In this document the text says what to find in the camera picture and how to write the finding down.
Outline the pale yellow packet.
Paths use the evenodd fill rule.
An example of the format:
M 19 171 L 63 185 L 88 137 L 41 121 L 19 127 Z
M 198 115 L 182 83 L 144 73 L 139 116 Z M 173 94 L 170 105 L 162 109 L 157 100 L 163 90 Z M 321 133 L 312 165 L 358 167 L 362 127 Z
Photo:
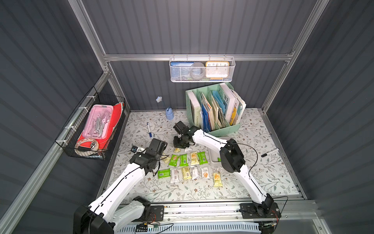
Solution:
M 163 161 L 165 164 L 169 164 L 170 160 L 171 160 L 171 157 L 170 157 L 170 156 L 165 156 L 165 157 L 162 159 L 162 161 Z

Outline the green packet second row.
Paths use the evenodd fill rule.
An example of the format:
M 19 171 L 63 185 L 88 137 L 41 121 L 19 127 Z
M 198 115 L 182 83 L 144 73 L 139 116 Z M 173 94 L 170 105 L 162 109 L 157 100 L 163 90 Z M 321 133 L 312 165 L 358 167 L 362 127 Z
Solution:
M 164 170 L 159 170 L 157 172 L 157 176 L 159 179 L 171 177 L 171 169 L 168 168 Z

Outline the green cookie packet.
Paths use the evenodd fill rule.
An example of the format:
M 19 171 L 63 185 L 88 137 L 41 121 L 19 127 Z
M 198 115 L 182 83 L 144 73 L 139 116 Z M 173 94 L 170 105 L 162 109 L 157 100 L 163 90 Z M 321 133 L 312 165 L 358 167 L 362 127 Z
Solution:
M 207 160 L 205 152 L 198 152 L 197 156 L 198 156 L 200 165 L 208 164 L 208 160 Z
M 189 161 L 188 161 L 188 155 L 184 154 L 180 156 L 180 167 L 188 167 Z
M 179 160 L 179 155 L 172 155 L 168 165 L 172 167 L 177 167 L 178 160 Z

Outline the yellow cookie packet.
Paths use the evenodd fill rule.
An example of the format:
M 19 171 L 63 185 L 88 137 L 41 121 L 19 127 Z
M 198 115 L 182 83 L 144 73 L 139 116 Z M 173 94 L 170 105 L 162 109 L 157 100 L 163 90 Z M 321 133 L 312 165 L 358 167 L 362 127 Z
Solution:
M 199 165 L 198 153 L 193 152 L 191 153 L 191 166 Z

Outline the white brown packet second row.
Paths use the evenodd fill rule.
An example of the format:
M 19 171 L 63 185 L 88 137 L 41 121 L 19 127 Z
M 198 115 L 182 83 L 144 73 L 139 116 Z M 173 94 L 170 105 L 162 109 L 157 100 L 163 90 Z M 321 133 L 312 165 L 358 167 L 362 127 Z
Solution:
M 170 183 L 175 184 L 178 182 L 180 182 L 178 169 L 171 169 L 170 170 Z

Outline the yellow packet second row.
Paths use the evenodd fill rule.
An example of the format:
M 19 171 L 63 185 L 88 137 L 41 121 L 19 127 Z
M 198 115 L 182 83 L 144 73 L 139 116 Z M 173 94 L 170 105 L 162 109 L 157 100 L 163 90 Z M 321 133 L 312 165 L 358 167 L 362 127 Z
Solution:
M 181 171 L 182 171 L 182 177 L 183 177 L 183 180 L 189 180 L 189 179 L 192 179 L 191 171 L 190 171 L 190 168 L 189 168 L 188 166 L 186 166 L 186 167 L 182 167 L 182 168 L 181 168 Z

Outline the white cookie packet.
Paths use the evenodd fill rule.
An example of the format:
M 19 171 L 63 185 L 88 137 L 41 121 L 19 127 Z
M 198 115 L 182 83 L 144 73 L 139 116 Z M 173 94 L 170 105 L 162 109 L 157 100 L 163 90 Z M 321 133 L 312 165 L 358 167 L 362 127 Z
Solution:
M 201 172 L 202 172 L 202 178 L 203 179 L 210 179 L 209 175 L 209 169 L 207 167 L 201 167 Z

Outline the white cookie storage box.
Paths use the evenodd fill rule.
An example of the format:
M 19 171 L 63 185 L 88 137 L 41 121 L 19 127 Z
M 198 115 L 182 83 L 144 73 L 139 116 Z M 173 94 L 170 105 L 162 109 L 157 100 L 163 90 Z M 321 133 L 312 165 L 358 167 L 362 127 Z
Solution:
M 214 167 L 221 167 L 222 166 L 219 152 L 215 152 L 214 150 L 209 149 L 208 154 L 209 154 L 210 164 L 212 166 L 214 166 Z

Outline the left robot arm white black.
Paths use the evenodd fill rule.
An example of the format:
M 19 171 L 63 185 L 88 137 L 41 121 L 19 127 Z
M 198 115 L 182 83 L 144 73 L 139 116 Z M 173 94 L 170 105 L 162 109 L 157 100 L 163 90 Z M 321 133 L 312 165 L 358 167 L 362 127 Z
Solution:
M 74 234 L 114 234 L 133 221 L 154 221 L 151 202 L 136 197 L 130 204 L 118 207 L 149 172 L 153 172 L 163 156 L 167 143 L 152 139 L 150 146 L 135 153 L 123 173 L 88 206 L 79 206 L 74 213 Z

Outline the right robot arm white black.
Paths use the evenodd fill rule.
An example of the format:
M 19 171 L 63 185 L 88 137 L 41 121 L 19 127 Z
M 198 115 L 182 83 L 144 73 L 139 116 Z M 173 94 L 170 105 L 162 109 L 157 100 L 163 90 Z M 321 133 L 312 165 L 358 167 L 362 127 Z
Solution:
M 212 136 L 196 126 L 187 127 L 181 121 L 177 122 L 173 129 L 178 133 L 178 136 L 173 140 L 176 147 L 181 148 L 195 143 L 219 153 L 221 166 L 227 172 L 235 175 L 246 188 L 258 216 L 266 217 L 269 214 L 276 214 L 277 207 L 273 197 L 253 177 L 251 169 L 246 165 L 239 144 L 234 139 L 224 140 Z

